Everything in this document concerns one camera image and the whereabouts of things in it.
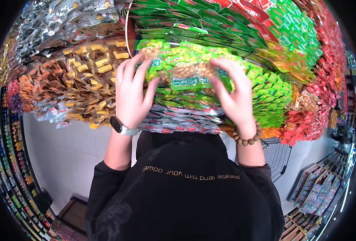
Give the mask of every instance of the person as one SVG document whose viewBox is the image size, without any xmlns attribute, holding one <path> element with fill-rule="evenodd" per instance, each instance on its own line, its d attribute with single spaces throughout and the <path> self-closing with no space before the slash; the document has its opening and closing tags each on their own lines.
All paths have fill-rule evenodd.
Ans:
<svg viewBox="0 0 356 241">
<path fill-rule="evenodd" d="M 151 60 L 134 73 L 142 57 L 117 69 L 114 118 L 129 129 L 149 112 L 159 81 L 153 79 L 143 97 Z M 233 94 L 217 77 L 210 80 L 239 137 L 252 138 L 257 128 L 250 81 L 232 60 L 210 64 L 233 79 Z M 219 135 L 142 132 L 130 167 L 132 136 L 113 129 L 104 161 L 94 170 L 85 215 L 89 240 L 278 241 L 284 218 L 262 145 L 239 144 L 236 150 L 238 165 L 228 159 Z"/>
</svg>

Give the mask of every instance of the left hand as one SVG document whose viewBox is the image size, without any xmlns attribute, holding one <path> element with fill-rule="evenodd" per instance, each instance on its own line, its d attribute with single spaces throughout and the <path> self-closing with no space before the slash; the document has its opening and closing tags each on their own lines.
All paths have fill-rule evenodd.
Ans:
<svg viewBox="0 0 356 241">
<path fill-rule="evenodd" d="M 159 77 L 154 78 L 143 98 L 143 82 L 151 58 L 145 60 L 135 72 L 135 66 L 143 54 L 124 61 L 116 71 L 116 118 L 125 127 L 136 129 L 152 106 Z"/>
</svg>

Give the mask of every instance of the store aisle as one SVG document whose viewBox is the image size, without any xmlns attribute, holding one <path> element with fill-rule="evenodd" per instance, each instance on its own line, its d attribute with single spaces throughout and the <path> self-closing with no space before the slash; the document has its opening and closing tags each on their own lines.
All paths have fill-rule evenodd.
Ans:
<svg viewBox="0 0 356 241">
<path fill-rule="evenodd" d="M 64 129 L 56 123 L 38 122 L 33 115 L 24 114 L 24 134 L 28 154 L 36 179 L 54 200 L 55 214 L 64 208 L 70 197 L 87 201 L 94 166 L 103 161 L 111 129 L 103 126 L 89 128 L 84 122 L 72 122 Z M 139 134 L 132 139 L 131 166 L 136 163 L 135 151 Z M 230 160 L 235 159 L 235 142 L 222 135 Z"/>
<path fill-rule="evenodd" d="M 300 170 L 329 155 L 334 150 L 334 143 L 335 140 L 331 139 L 327 134 L 327 130 L 325 130 L 324 135 L 320 139 L 312 142 L 297 142 L 292 147 L 286 171 L 274 183 L 280 195 L 284 215 L 294 209 L 293 204 L 286 201 L 286 198 Z"/>
</svg>

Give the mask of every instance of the metal rack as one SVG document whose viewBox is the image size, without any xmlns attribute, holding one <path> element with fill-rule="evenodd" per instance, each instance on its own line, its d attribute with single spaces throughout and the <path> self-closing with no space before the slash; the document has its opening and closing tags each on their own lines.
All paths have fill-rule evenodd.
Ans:
<svg viewBox="0 0 356 241">
<path fill-rule="evenodd" d="M 288 165 L 291 147 L 289 144 L 282 145 L 276 137 L 261 139 L 265 161 L 272 170 L 272 182 L 282 176 Z"/>
</svg>

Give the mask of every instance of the snack display rack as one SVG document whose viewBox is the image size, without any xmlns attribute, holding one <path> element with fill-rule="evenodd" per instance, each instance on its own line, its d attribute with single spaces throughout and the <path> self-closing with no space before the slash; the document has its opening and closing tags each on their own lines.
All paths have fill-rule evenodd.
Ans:
<svg viewBox="0 0 356 241">
<path fill-rule="evenodd" d="M 48 230 L 54 215 L 51 210 L 40 212 L 35 198 L 38 188 L 31 183 L 32 176 L 24 174 L 23 152 L 17 149 L 11 135 L 13 115 L 7 108 L 5 90 L 0 88 L 0 190 L 27 236 L 32 240 L 50 240 Z"/>
</svg>

